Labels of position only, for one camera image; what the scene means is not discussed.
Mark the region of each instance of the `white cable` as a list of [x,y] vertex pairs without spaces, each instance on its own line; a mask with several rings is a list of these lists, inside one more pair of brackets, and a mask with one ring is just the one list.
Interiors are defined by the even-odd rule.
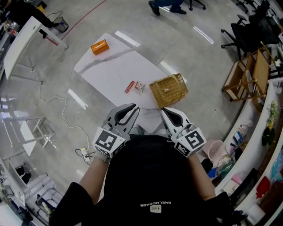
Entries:
[[48,103],[49,101],[53,100],[55,97],[57,97],[57,98],[59,98],[59,99],[65,100],[65,107],[64,107],[64,109],[63,109],[63,111],[62,111],[62,116],[63,116],[63,119],[65,120],[65,123],[67,124],[67,126],[68,126],[69,128],[79,128],[79,129],[85,134],[85,136],[87,137],[87,142],[88,142],[88,148],[87,148],[86,151],[88,151],[90,147],[93,147],[93,145],[89,145],[89,136],[85,133],[85,131],[82,129],[82,127],[77,126],[77,125],[75,125],[75,126],[69,126],[69,124],[67,123],[67,121],[66,121],[66,119],[65,119],[65,117],[64,117],[64,111],[65,111],[65,108],[66,108],[66,106],[67,106],[67,100],[66,100],[65,98],[63,98],[63,97],[58,97],[57,95],[54,96],[54,97],[52,97],[52,98],[49,99],[48,101],[43,100],[43,99],[41,99],[41,97],[40,97],[40,85],[37,85],[37,84],[35,84],[35,85],[36,85],[37,87],[39,87],[39,99],[42,100],[42,101],[44,101],[45,103]]

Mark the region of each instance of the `white desk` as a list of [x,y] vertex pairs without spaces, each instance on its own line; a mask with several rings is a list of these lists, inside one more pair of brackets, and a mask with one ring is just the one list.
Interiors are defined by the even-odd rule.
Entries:
[[[153,133],[162,120],[149,84],[167,75],[109,34],[104,34],[95,43],[103,39],[110,49],[95,56],[89,48],[76,64],[75,71],[114,105],[137,104],[140,114],[136,122],[148,133]],[[144,92],[141,94],[133,86],[125,93],[131,81],[145,85]]]
[[30,41],[33,39],[35,34],[42,29],[45,31],[51,38],[59,43],[59,45],[63,46],[64,48],[68,48],[67,44],[64,43],[60,38],[58,38],[54,33],[52,33],[47,27],[43,26],[36,18],[31,17],[27,23],[23,26],[21,31],[18,33],[17,37],[13,41],[11,47],[9,48],[5,58],[4,58],[4,67],[5,67],[5,74],[7,80],[11,79],[20,79],[26,81],[32,81],[33,83],[42,84],[41,81],[25,78],[19,75],[14,75],[13,70],[16,65],[21,66],[23,68],[32,69],[26,65],[17,64],[21,54],[23,53],[24,49],[28,46]]

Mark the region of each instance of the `pink basket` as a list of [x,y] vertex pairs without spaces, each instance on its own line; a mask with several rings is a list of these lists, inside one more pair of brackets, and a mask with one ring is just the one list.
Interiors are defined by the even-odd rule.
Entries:
[[203,146],[203,151],[207,154],[211,161],[216,161],[221,157],[224,148],[225,145],[221,140],[209,139]]

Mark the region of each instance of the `power strip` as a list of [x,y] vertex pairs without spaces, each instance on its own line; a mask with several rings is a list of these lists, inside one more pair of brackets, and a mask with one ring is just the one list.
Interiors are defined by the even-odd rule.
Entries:
[[87,150],[83,147],[83,148],[80,149],[80,151],[81,151],[81,153],[84,157],[85,162],[90,165],[90,158],[89,158]]

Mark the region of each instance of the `wicker basket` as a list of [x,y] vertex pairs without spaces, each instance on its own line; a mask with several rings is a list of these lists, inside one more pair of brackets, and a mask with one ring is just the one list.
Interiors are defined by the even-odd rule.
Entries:
[[189,92],[181,74],[171,75],[164,79],[154,81],[149,84],[149,87],[159,108],[179,101]]

